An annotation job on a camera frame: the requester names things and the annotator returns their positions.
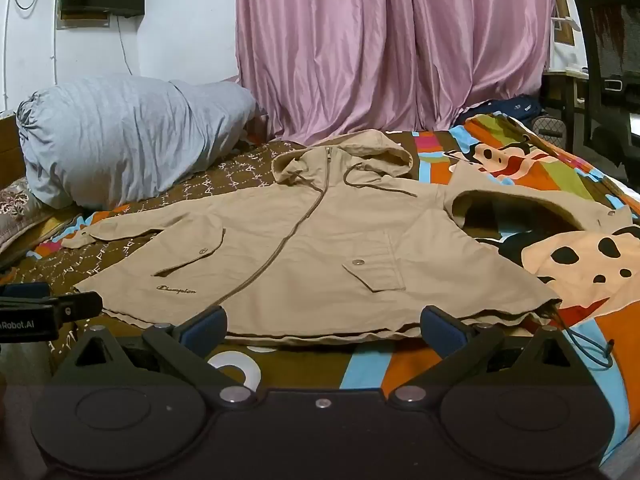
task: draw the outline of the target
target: metal screw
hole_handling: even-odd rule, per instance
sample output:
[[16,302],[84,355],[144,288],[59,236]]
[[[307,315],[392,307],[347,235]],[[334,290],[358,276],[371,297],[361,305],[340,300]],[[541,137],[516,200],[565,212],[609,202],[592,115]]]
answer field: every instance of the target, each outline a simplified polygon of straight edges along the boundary
[[402,402],[419,402],[427,396],[420,386],[400,386],[396,390],[396,398]]
[[251,395],[252,391],[244,386],[227,386],[220,390],[220,399],[233,404],[245,402]]

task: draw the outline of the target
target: beige jacket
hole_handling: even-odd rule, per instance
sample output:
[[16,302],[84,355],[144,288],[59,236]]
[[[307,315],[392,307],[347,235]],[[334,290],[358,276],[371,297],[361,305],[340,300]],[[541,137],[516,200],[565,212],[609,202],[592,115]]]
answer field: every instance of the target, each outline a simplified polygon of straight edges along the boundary
[[467,322],[517,324],[557,300],[460,229],[477,200],[533,200],[577,229],[631,225],[628,208],[502,186],[463,162],[448,186],[400,178],[412,164],[401,146],[367,130],[278,156],[267,188],[109,218],[63,245],[159,232],[77,285],[138,326],[177,325],[222,304],[233,340],[335,344],[417,336],[427,304]]

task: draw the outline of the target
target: circular pad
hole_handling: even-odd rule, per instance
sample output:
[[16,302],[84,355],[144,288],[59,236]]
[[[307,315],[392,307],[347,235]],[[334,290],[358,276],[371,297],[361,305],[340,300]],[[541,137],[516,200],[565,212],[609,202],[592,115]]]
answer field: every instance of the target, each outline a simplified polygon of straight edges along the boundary
[[461,384],[445,396],[440,416],[466,452],[529,474],[591,463],[606,450],[613,429],[597,386]]
[[192,386],[146,370],[127,386],[48,386],[31,431],[44,453],[81,472],[139,472],[199,434],[206,407]]

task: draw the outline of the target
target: patterned cushion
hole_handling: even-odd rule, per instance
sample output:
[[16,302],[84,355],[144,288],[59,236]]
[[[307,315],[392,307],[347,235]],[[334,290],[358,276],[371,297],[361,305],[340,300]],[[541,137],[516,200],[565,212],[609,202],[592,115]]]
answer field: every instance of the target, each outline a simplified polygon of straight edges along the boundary
[[26,177],[0,190],[0,254],[21,234],[55,212],[31,194]]

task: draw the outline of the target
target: mesh chair back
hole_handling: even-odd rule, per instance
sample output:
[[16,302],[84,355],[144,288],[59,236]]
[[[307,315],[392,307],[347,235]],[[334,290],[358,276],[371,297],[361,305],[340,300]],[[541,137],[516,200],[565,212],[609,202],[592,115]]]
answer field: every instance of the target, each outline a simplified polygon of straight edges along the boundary
[[640,110],[640,0],[575,0],[594,104]]

